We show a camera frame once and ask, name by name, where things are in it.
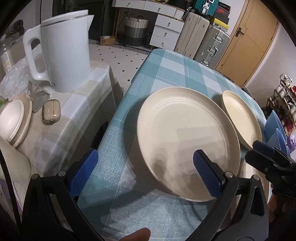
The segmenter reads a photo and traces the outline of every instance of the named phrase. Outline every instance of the cardboard box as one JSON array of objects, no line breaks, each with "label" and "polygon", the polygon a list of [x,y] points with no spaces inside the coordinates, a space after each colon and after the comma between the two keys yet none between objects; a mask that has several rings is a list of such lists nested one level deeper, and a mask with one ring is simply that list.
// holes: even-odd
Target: cardboard box
[{"label": "cardboard box", "polygon": [[100,45],[113,45],[115,43],[114,36],[101,36]]}]

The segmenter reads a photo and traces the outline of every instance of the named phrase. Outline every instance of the floor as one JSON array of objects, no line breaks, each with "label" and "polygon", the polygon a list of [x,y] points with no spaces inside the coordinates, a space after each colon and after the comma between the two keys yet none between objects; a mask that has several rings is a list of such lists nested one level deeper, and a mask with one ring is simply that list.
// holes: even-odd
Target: floor
[{"label": "floor", "polygon": [[131,85],[131,80],[148,54],[141,53],[145,52],[141,50],[137,51],[134,49],[134,51],[131,51],[127,50],[127,48],[122,49],[118,45],[115,46],[117,47],[90,45],[89,51],[91,54],[94,54],[93,51],[96,51],[98,56],[100,56],[99,60],[111,66],[114,75],[123,88],[123,94],[125,94]]}]

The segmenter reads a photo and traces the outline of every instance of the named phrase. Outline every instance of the drawer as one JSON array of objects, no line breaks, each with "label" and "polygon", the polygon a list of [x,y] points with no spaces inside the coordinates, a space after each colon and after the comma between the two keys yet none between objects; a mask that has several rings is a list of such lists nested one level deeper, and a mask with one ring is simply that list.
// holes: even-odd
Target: drawer
[{"label": "drawer", "polygon": [[155,25],[153,35],[177,42],[180,33]]},{"label": "drawer", "polygon": [[145,3],[143,0],[116,0],[115,7],[144,9]]},{"label": "drawer", "polygon": [[184,22],[158,14],[155,25],[180,33],[184,26]]},{"label": "drawer", "polygon": [[150,45],[173,51],[175,48],[176,42],[152,35],[150,40]]},{"label": "drawer", "polygon": [[167,4],[152,2],[152,1],[146,1],[144,10],[161,13],[171,17],[174,17],[176,13],[175,7],[169,6]]}]

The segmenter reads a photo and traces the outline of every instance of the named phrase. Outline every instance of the plate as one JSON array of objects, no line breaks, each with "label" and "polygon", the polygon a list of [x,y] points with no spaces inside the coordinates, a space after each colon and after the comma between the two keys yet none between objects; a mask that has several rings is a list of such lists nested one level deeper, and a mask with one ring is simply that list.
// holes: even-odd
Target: plate
[{"label": "plate", "polygon": [[195,90],[169,87],[150,95],[139,113],[137,135],[154,177],[189,201],[214,199],[193,165],[196,150],[202,149],[223,171],[238,173],[240,147],[231,121]]},{"label": "plate", "polygon": [[[268,196],[269,196],[269,187],[270,187],[270,183],[269,181],[265,178],[265,175],[258,171],[256,168],[252,167],[250,164],[246,163],[246,160],[244,160],[239,168],[239,177],[242,178],[250,178],[253,175],[258,175],[260,177],[261,183],[262,183],[262,187],[263,187],[263,191],[264,191],[264,196],[266,199],[266,202],[268,201]],[[237,208],[237,205],[239,203],[239,199],[240,199],[240,195],[237,195],[234,199],[234,201],[232,202],[231,208],[230,208],[230,217],[232,218],[235,210]]]},{"label": "plate", "polygon": [[20,127],[24,116],[24,104],[20,100],[10,102],[0,115],[0,135],[10,142]]},{"label": "plate", "polygon": [[265,175],[258,171],[256,168],[252,167],[250,164],[246,163],[246,160],[243,161],[242,163],[242,168],[239,177],[242,178],[250,178],[253,175],[258,175],[260,177],[263,191],[265,194],[266,201],[268,200],[268,195],[269,195],[269,187],[270,183],[269,181],[265,178]]},{"label": "plate", "polygon": [[16,148],[24,140],[28,132],[32,116],[32,101],[29,101],[28,97],[24,94],[16,96],[13,100],[20,100],[24,105],[24,116],[20,124],[20,128],[14,138],[10,141],[10,145]]},{"label": "plate", "polygon": [[224,91],[221,100],[222,109],[231,119],[242,145],[253,149],[254,141],[262,142],[262,133],[254,113],[235,93]]}]

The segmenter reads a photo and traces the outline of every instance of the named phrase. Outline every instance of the blue plaid tablecloth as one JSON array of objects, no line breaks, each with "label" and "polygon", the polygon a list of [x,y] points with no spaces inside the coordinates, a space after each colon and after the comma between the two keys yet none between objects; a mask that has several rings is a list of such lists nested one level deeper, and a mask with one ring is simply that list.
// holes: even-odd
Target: blue plaid tablecloth
[{"label": "blue plaid tablecloth", "polygon": [[[150,240],[184,241],[215,202],[195,203],[167,194],[140,154],[136,137],[140,108],[150,94],[171,86],[197,90],[218,105],[223,91],[230,90],[248,104],[260,126],[265,125],[258,104],[235,84],[185,56],[153,50],[113,116],[98,148],[98,164],[78,200],[83,214],[104,237],[118,240],[147,227]],[[241,148],[242,159],[245,153]]]}]

